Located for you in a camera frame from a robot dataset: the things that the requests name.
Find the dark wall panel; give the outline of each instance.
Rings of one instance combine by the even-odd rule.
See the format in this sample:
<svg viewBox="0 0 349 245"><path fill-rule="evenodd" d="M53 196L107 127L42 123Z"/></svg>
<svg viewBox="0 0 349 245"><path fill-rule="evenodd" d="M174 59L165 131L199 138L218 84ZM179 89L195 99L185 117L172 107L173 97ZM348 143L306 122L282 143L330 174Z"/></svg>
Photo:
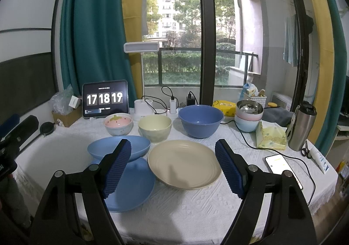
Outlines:
<svg viewBox="0 0 349 245"><path fill-rule="evenodd" d="M24 115L55 94L52 54L40 53L0 63L0 124Z"/></svg>

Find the yellow wipes package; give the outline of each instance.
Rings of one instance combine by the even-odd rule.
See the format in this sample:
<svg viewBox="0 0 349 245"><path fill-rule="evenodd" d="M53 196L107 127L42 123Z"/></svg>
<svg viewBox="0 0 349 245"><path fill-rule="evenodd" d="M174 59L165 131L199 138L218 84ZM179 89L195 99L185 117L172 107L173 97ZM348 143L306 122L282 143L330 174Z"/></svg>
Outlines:
<svg viewBox="0 0 349 245"><path fill-rule="evenodd" d="M212 106L221 110L225 116L235 116L236 104L234 102L229 102L226 100L216 100L215 102L213 102Z"/></svg>
<svg viewBox="0 0 349 245"><path fill-rule="evenodd" d="M286 149L286 130L277 123L260 121L256 129L257 147L275 150Z"/></svg>

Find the metal screw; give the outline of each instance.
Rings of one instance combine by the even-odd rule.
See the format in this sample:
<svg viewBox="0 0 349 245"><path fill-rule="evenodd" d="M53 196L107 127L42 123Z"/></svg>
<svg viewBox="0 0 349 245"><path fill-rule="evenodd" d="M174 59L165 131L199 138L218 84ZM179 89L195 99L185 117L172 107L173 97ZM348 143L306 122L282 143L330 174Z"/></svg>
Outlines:
<svg viewBox="0 0 349 245"><path fill-rule="evenodd" d="M58 170L55 172L55 176L56 177L61 177L63 175L63 171L62 170Z"/></svg>
<svg viewBox="0 0 349 245"><path fill-rule="evenodd" d="M287 177L292 177L292 172L291 171L289 171L289 170L285 170L284 171L284 174L287 176Z"/></svg>
<svg viewBox="0 0 349 245"><path fill-rule="evenodd" d="M91 164L88 167L88 169L91 170L91 171L96 171L98 169L98 164Z"/></svg>
<svg viewBox="0 0 349 245"><path fill-rule="evenodd" d="M254 164L251 164L248 166L248 169L252 172L256 172L258 170L258 167Z"/></svg>

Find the phone screen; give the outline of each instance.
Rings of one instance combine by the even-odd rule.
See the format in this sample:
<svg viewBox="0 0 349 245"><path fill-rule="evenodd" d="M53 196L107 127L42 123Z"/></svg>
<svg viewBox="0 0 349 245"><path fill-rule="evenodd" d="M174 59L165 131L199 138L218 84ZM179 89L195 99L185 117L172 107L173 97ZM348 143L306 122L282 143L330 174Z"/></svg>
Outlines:
<svg viewBox="0 0 349 245"><path fill-rule="evenodd" d="M300 181L298 180L297 176L293 172L292 168L288 165L287 161L284 159L284 157L281 154L268 156L268 157L265 158L265 161L267 162L270 170L274 174L282 174L282 172L284 170L291 171L292 174L294 175L294 177L296 178L296 181L297 181L299 187L301 188L301 190L303 190L302 184L300 183Z"/></svg>

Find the beige plate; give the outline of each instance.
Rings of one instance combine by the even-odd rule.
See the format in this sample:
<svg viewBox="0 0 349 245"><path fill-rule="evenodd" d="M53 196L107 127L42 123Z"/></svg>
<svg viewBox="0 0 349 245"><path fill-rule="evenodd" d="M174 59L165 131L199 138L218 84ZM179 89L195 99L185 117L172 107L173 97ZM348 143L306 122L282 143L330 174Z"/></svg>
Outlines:
<svg viewBox="0 0 349 245"><path fill-rule="evenodd" d="M207 187L221 173L215 153L189 140L167 140L158 144L149 153L148 164L163 183L184 190Z"/></svg>

